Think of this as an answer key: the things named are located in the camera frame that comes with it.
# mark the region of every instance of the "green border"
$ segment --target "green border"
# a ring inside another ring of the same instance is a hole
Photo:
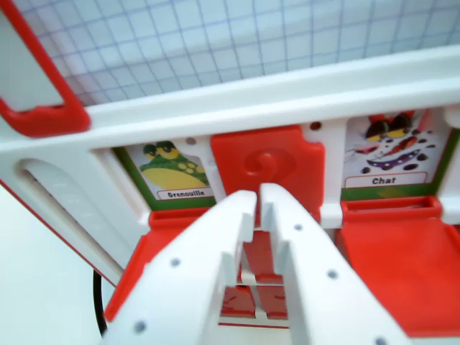
[[[136,165],[132,161],[131,157],[124,147],[114,147],[112,149],[119,159],[121,165],[128,172],[129,176],[133,180],[134,184],[139,189],[139,192],[144,197],[147,205],[153,210],[175,210],[179,208],[195,208],[195,207],[211,207],[216,204],[216,200],[213,196],[206,198],[190,198],[190,199],[175,199],[175,200],[157,200],[152,194],[152,191],[147,186],[144,178],[136,168]]]
[[[460,129],[453,129],[449,135],[446,148],[444,149],[441,161],[439,162],[438,170],[436,171],[432,183],[422,183],[418,185],[395,185],[391,187],[342,188],[341,199],[344,201],[352,201],[435,195],[441,185],[459,138]]]

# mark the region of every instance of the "frog picture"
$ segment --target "frog picture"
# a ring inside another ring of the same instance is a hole
[[[140,165],[143,176],[163,190],[209,186],[202,166],[184,157],[172,142],[146,144],[142,149],[147,163]]]

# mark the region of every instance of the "grid paper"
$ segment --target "grid paper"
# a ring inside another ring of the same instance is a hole
[[[460,0],[14,0],[85,105],[460,43]]]

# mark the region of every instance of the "label card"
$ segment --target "label card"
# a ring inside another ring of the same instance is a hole
[[[342,197],[367,198],[351,188],[424,185],[435,178],[451,128],[438,109],[401,111],[350,119],[347,124]],[[421,195],[391,188],[368,198]]]
[[[183,154],[172,142],[119,147],[115,153],[152,209],[212,206],[215,203],[200,159]],[[177,202],[159,207],[164,201]]]

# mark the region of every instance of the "black cable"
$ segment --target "black cable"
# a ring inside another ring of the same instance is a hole
[[[96,321],[98,322],[99,332],[103,336],[107,330],[107,323],[104,318],[104,306],[102,305],[102,278],[96,271],[93,273],[93,299]]]

